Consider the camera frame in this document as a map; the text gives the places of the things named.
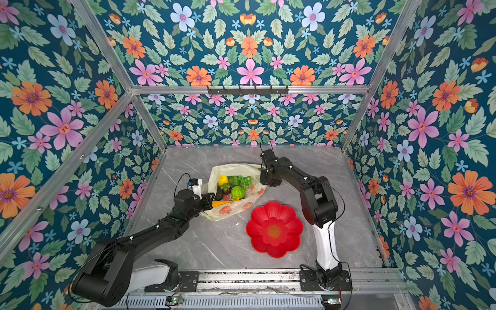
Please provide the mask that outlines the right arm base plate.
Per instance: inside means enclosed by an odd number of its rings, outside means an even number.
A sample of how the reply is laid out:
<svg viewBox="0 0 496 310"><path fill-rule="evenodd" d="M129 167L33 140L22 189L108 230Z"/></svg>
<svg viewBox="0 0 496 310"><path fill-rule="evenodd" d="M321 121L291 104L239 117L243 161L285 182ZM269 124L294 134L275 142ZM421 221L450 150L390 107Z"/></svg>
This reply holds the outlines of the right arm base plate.
<svg viewBox="0 0 496 310"><path fill-rule="evenodd" d="M338 263L333 269L324 270L321 266L300 265L300 289L302 291L352 291L350 271Z"/></svg>

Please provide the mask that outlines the cream plastic bag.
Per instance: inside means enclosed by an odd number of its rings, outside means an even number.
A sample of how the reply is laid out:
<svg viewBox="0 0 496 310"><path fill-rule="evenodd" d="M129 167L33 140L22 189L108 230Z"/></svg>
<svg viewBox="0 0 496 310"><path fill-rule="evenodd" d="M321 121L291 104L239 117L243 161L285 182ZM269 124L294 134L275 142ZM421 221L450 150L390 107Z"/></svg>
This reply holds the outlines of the cream plastic bag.
<svg viewBox="0 0 496 310"><path fill-rule="evenodd" d="M202 186L202 191L216 194L218 181L221 176L250 176L252 184L246 189L245 198L232 204L221 205L209 211L203 211L200 215L212 222L218 222L234 214L242 213L250 208L263 195L267 186L260 183L260 165L255 164L225 164L212 168L207 185ZM222 201L230 201L231 194Z"/></svg>

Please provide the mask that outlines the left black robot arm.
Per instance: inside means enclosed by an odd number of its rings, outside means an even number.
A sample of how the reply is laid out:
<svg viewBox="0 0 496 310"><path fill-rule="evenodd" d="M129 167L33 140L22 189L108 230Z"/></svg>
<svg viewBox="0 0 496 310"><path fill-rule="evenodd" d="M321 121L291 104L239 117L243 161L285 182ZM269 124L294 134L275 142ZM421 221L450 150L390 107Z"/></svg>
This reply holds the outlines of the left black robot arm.
<svg viewBox="0 0 496 310"><path fill-rule="evenodd" d="M128 293L134 262L181 237L193 218L213 208L214 197L183 189L174 197L173 210L155 225L116 240L101 239L74 277L71 293L105 307L116 305Z"/></svg>

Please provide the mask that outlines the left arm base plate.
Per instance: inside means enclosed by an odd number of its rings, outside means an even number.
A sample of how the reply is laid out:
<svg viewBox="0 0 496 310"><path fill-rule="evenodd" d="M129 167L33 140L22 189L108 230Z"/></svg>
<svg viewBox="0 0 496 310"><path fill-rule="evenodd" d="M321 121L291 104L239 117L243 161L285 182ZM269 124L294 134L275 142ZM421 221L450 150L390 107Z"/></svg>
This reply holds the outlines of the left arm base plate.
<svg viewBox="0 0 496 310"><path fill-rule="evenodd" d="M196 291L200 273L197 271L173 271L160 284L147 286L147 293L192 293Z"/></svg>

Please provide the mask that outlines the red flower-shaped plate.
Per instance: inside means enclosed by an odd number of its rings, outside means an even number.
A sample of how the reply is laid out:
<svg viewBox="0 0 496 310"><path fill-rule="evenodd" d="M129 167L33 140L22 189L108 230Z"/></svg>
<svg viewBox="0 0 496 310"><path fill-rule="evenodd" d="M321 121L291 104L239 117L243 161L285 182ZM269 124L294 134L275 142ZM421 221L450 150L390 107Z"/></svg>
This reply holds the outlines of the red flower-shaped plate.
<svg viewBox="0 0 496 310"><path fill-rule="evenodd" d="M255 251L282 258L300 247L304 226L292 207L270 201L253 210L245 231Z"/></svg>

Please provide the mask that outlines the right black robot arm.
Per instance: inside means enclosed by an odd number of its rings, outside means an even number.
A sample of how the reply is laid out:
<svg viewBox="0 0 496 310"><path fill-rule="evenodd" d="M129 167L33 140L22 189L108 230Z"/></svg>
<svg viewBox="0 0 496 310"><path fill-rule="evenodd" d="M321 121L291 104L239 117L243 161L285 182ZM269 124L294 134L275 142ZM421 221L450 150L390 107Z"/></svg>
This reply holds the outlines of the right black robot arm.
<svg viewBox="0 0 496 310"><path fill-rule="evenodd" d="M260 181L268 187L288 182L300 193L302 213L313 228L316 240L316 268L323 273L342 271L342 262L335 253L334 237L338 202L329 180L304 172L286 157L277 157L272 150L260 154Z"/></svg>

